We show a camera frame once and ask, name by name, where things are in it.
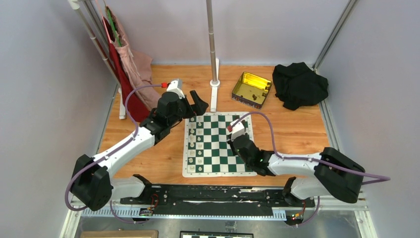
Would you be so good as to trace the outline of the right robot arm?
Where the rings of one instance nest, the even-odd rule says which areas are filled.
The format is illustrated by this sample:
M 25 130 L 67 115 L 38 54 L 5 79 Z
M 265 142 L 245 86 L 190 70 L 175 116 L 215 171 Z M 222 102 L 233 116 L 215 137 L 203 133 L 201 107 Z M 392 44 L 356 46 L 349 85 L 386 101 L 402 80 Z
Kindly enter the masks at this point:
M 309 197 L 331 195 L 356 203 L 365 169 L 332 147 L 307 155 L 279 154 L 259 149 L 247 135 L 228 138 L 234 155 L 260 176 L 291 175 L 283 189 L 284 203 L 295 207 Z

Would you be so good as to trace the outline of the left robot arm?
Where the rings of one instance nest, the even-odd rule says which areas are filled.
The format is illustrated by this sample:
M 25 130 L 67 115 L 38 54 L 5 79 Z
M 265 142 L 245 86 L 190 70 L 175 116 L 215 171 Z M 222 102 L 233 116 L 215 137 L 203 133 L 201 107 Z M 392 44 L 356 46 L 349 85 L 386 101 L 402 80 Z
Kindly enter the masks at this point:
M 167 135 L 171 128 L 183 119 L 202 116 L 208 103 L 196 91 L 190 92 L 194 104 L 190 105 L 185 96 L 175 92 L 165 92 L 158 100 L 157 107 L 126 138 L 108 150 L 93 157 L 80 156 L 75 164 L 73 177 L 66 188 L 92 211 L 103 208 L 112 200 L 132 197 L 138 204 L 148 204 L 152 192 L 150 182 L 142 176 L 114 178 L 114 175 L 129 161 L 143 151 L 155 146 Z

